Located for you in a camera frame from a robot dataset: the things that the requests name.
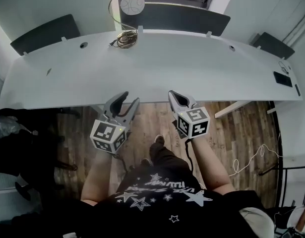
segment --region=white desk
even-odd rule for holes
[[[117,35],[82,36],[18,58],[3,85],[0,109],[91,106],[122,91],[129,91],[128,102],[136,97],[164,102],[171,89],[200,101],[239,101],[219,116],[249,101],[302,100],[293,68],[293,88],[277,84],[273,71],[283,74],[280,59],[252,46],[201,34],[144,31],[135,46],[123,50],[109,47]],[[88,46],[81,49],[83,42]]]

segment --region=black smartphone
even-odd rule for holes
[[[297,90],[297,92],[298,92],[298,95],[299,95],[299,96],[301,96],[301,93],[300,93],[300,90],[299,90],[298,85],[297,85],[297,84],[295,84],[295,87],[296,87],[296,90]]]
[[[276,82],[278,84],[282,84],[282,85],[286,85],[286,86],[292,87],[292,82],[291,82],[290,77],[285,76],[285,75],[280,74],[280,73],[275,72],[275,71],[273,72],[273,75],[275,76]]]

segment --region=lamp shade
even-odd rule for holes
[[[137,15],[144,9],[144,0],[122,0],[121,9],[127,15]]]

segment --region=desk leg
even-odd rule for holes
[[[220,118],[224,115],[227,115],[228,113],[241,108],[242,106],[246,105],[247,103],[249,103],[250,101],[236,101],[235,103],[231,104],[230,106],[228,106],[227,108],[224,108],[223,110],[221,110],[220,112],[217,112],[215,114],[215,118]]]
[[[281,207],[283,207],[283,204],[285,203],[286,190],[287,190],[287,176],[288,176],[288,169],[286,169],[285,171],[285,186],[283,188]]]
[[[266,173],[269,173],[271,170],[274,170],[276,167],[278,167],[279,164],[277,163],[276,165],[274,165],[273,167],[271,167],[270,169],[268,169],[267,171],[263,171],[263,172],[260,172],[258,175],[261,177],[261,176],[264,176]]]
[[[91,105],[92,109],[98,113],[98,118],[103,112],[104,105]]]
[[[273,109],[267,110],[267,114],[271,114],[275,111],[279,112],[284,109],[290,109],[290,108],[295,107],[295,105],[296,105],[295,101],[277,101],[274,103],[275,103],[275,107]]]

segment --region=wooden desk leg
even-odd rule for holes
[[[249,103],[250,101],[236,101],[235,103],[231,104],[230,106],[228,106],[227,108],[224,108],[223,110],[221,110],[220,112],[217,112],[215,114],[215,118],[220,118],[224,115],[227,115],[228,113],[241,108],[242,106],[246,105],[247,103]]]

